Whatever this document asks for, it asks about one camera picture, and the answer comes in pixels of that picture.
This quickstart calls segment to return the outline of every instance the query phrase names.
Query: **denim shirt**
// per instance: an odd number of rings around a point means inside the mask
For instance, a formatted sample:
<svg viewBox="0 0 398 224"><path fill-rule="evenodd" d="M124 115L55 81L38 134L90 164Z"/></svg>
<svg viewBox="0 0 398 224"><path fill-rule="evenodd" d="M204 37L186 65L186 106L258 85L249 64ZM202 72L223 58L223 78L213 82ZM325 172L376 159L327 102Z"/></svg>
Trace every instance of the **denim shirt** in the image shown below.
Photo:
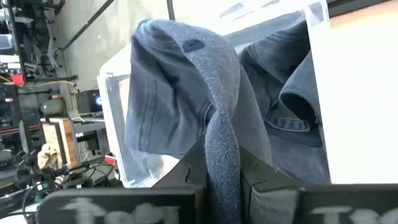
<svg viewBox="0 0 398 224"><path fill-rule="evenodd" d="M209 30L158 20L140 23L131 52L127 148L178 157L204 134L211 219L241 223L239 146L270 165L272 154L234 47Z"/></svg>
<svg viewBox="0 0 398 224"><path fill-rule="evenodd" d="M240 59L266 125L274 166L305 183L329 184L307 23L258 40Z"/></svg>

